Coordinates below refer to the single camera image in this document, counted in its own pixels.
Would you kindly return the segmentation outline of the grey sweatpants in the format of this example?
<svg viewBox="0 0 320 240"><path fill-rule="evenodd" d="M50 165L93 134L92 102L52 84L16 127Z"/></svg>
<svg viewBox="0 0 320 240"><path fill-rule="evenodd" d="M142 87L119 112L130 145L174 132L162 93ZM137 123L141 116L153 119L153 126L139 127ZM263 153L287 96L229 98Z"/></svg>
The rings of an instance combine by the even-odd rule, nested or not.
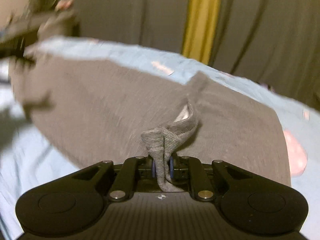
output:
<svg viewBox="0 0 320 240"><path fill-rule="evenodd" d="M151 156L159 187L177 192L168 164L177 152L291 184L275 111L202 72L181 85L107 59L56 56L35 44L26 59L10 60L9 77L26 117L80 167Z"/></svg>

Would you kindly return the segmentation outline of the yellow curtain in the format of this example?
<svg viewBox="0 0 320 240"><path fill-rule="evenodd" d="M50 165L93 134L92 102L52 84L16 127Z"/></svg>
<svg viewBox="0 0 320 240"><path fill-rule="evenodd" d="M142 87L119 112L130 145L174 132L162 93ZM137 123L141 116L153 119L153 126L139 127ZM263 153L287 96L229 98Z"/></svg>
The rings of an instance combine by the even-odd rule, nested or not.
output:
<svg viewBox="0 0 320 240"><path fill-rule="evenodd" d="M182 55L208 64L221 0L189 0Z"/></svg>

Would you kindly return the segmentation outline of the grey curtain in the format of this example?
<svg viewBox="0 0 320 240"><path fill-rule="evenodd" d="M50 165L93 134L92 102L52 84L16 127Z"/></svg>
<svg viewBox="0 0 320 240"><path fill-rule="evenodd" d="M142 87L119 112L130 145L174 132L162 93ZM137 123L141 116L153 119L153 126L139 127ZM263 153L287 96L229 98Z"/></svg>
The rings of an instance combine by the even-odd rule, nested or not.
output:
<svg viewBox="0 0 320 240"><path fill-rule="evenodd" d="M75 0L80 35L182 54L189 0ZM319 109L319 0L221 0L210 67Z"/></svg>

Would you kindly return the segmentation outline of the light blue mushroom bedsheet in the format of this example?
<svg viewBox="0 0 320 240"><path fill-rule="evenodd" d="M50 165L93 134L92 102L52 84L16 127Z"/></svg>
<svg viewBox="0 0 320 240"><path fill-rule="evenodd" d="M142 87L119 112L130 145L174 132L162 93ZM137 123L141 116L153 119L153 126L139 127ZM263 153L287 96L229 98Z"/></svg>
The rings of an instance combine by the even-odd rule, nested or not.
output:
<svg viewBox="0 0 320 240"><path fill-rule="evenodd" d="M319 112L273 93L248 79L232 76L179 54L90 38L57 36L33 44L41 50L75 59L111 59L122 66L186 83L196 72L275 110L282 127L291 132L307 153L305 171L291 184L308 201L309 214L301 229L308 239L319 239ZM44 136L28 123L10 86L1 87L1 233L16 239L22 229L15 204L25 191L76 171Z"/></svg>

